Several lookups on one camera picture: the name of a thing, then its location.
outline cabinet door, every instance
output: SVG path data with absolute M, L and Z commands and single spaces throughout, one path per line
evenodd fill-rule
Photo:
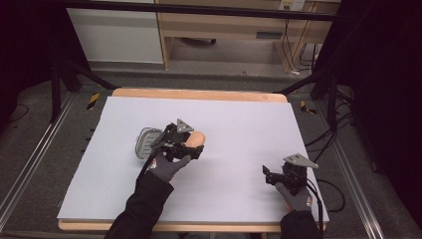
M 155 13 L 87 9 L 68 12 L 90 62 L 163 63 Z

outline white board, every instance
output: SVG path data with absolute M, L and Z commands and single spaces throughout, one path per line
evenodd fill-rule
M 287 214 L 262 166 L 281 173 L 283 157 L 308 156 L 290 104 L 110 97 L 58 218 L 114 220 L 142 169 L 134 151 L 139 133 L 177 119 L 202 131 L 205 147 L 171 181 L 159 221 L 267 223 Z M 308 176 L 317 185 L 310 168 Z M 317 220 L 316 200 L 313 215 Z

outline black glove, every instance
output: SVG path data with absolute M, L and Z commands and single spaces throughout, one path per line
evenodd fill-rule
M 311 206 L 313 204 L 313 198 L 311 197 L 310 192 L 306 187 L 299 189 L 298 194 L 293 196 L 289 190 L 283 185 L 283 183 L 276 183 L 277 190 L 283 195 L 287 204 L 288 210 L 291 211 L 311 211 Z
M 169 162 L 164 154 L 163 151 L 159 151 L 155 159 L 152 161 L 151 165 L 149 166 L 149 171 L 152 172 L 154 175 L 159 177 L 165 182 L 169 182 L 174 174 L 182 167 L 186 166 L 190 162 L 190 155 L 186 155 L 182 157 L 177 162 Z

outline black pole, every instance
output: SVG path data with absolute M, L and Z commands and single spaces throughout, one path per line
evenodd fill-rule
M 153 3 L 108 2 L 87 0 L 38 0 L 54 6 L 77 9 L 114 10 L 130 12 L 181 13 L 235 17 L 276 18 L 332 22 L 341 17 L 329 13 L 310 13 L 251 8 L 211 7 L 195 5 L 173 5 Z
M 94 82 L 98 83 L 99 85 L 101 85 L 102 87 L 106 88 L 107 90 L 115 90 L 117 88 L 120 88 L 118 86 L 115 86 L 105 80 L 103 80 L 102 78 L 96 76 L 95 74 L 93 74 L 91 71 L 79 66 L 78 64 L 74 63 L 73 61 L 66 61 L 66 64 L 74 71 L 79 72 L 80 74 L 90 78 L 91 80 L 93 80 Z
M 315 67 L 315 61 L 316 61 L 316 50 L 317 50 L 317 44 L 314 44 L 314 50 L 313 50 L 313 61 L 311 62 L 311 71 L 314 72 Z
M 326 113 L 326 118 L 329 124 L 329 127 L 332 131 L 337 131 L 337 118 L 335 111 L 335 99 L 337 94 L 337 80 L 334 75 L 331 76 L 331 82 L 329 86 L 328 93 L 328 111 Z

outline black sleeve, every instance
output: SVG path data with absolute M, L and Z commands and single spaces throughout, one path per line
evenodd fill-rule
M 124 211 L 117 216 L 105 238 L 149 238 L 172 191 L 170 183 L 147 172 L 137 183 Z
M 292 211 L 280 222 L 282 239 L 321 239 L 313 215 L 308 211 Z

